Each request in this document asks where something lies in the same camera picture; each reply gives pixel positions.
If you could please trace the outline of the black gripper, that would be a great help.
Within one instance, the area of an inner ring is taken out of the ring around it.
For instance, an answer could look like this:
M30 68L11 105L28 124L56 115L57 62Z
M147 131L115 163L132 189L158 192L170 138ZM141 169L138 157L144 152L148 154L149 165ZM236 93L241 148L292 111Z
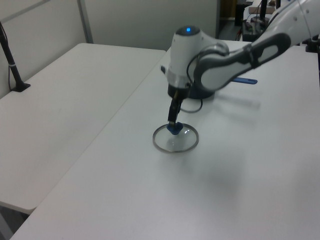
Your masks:
M187 83L185 87L175 87L168 84L167 93L172 98L168 113L168 124L174 126L177 122L178 114L184 99L187 99L191 92L191 84Z

